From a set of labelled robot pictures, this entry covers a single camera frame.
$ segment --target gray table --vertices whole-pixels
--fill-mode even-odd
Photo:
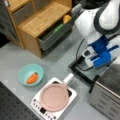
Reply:
[[[30,103],[34,95],[52,77],[63,80],[71,71],[68,65],[75,59],[77,47],[80,43],[78,31],[74,28],[73,32],[57,46],[46,57],[40,59],[27,50],[23,50],[12,43],[8,43],[0,49],[0,80],[7,86],[20,100],[23,101],[39,118],[31,107]],[[45,76],[36,87],[29,88],[18,82],[19,70],[31,63],[39,64],[45,71]],[[64,120],[108,120],[99,111],[89,104],[89,87],[75,78],[70,86],[77,91],[78,96],[70,107],[62,115]]]

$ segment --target white stove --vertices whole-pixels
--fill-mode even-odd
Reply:
[[[63,83],[62,81],[60,81],[57,78],[52,78],[44,87],[48,86],[49,84],[54,84],[54,83]],[[68,104],[66,105],[66,107],[58,112],[49,112],[47,110],[45,110],[40,102],[39,102],[39,98],[40,98],[40,93],[42,91],[42,89],[34,96],[34,98],[32,99],[31,102],[31,106],[33,107],[33,109],[40,114],[45,120],[58,120],[60,118],[60,116],[63,114],[63,112],[67,109],[67,107],[71,104],[71,102],[75,99],[75,97],[77,96],[77,93],[75,90],[73,90],[70,87],[67,87],[68,93],[69,93],[69,101]]]

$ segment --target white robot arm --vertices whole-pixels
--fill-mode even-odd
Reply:
[[[120,36],[111,41],[106,37],[120,28],[120,0],[111,0],[100,8],[85,9],[75,25],[88,43],[82,55],[89,67],[100,67],[120,54]]]

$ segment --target frying pan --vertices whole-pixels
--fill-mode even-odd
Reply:
[[[62,110],[68,103],[69,95],[67,85],[73,80],[70,73],[61,84],[50,84],[40,94],[40,103],[44,109],[50,112]]]

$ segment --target bowl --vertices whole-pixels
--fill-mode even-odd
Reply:
[[[32,84],[27,84],[26,83],[26,80],[33,74],[37,72],[38,73],[38,79],[36,82],[32,83]],[[37,65],[37,64],[29,64],[29,65],[26,65],[24,66],[20,71],[19,71],[19,74],[18,74],[18,79],[19,79],[19,82],[23,85],[26,85],[26,86],[30,86],[30,87],[33,87],[33,86],[37,86],[42,78],[44,76],[44,70],[43,68],[40,66],[40,65]]]

